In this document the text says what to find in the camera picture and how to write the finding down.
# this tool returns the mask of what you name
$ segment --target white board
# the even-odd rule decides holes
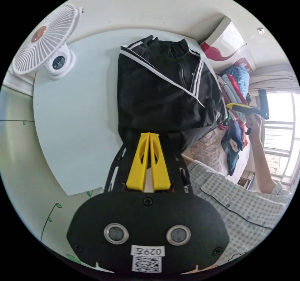
[[[117,75],[121,45],[153,35],[160,40],[190,38],[146,29],[96,34],[69,45],[73,69],[53,81],[41,68],[35,78],[33,111],[45,159],[67,195],[104,187],[110,165],[122,145],[118,134]]]

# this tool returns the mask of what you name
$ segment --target bed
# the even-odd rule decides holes
[[[225,130],[215,128],[199,141],[195,142],[194,145],[190,146],[190,148],[184,154],[190,158],[193,158],[194,160],[206,164],[215,171],[227,177],[227,179],[231,182],[237,184],[246,168],[249,159],[250,142],[247,135],[248,144],[243,151],[239,152],[239,159],[237,161],[234,173],[232,176],[229,176],[226,161],[227,155],[221,145],[221,140],[225,132]]]

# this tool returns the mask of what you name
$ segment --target plaid shirt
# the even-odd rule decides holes
[[[279,183],[271,194],[236,185],[199,161],[188,164],[194,194],[211,203],[226,225],[230,242],[216,262],[222,265],[260,244],[276,226],[293,195]]]

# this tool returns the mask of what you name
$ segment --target screw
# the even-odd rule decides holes
[[[145,206],[151,206],[153,204],[153,200],[150,197],[146,197],[144,198],[143,203]]]
[[[218,248],[215,248],[213,251],[212,251],[212,255],[213,256],[217,256],[217,255],[220,255],[222,253],[223,249],[221,247],[218,247]]]
[[[75,245],[74,245],[74,249],[75,249],[75,251],[78,252],[78,253],[82,252],[82,247],[81,247],[79,244],[75,244]]]

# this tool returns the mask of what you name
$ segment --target man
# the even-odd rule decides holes
[[[263,145],[260,141],[261,119],[252,114],[246,127],[251,127],[255,176],[261,192],[235,185],[205,164],[183,155],[194,194],[210,202],[224,220],[230,242],[214,266],[227,263],[256,247],[276,226],[293,195],[271,178]]]

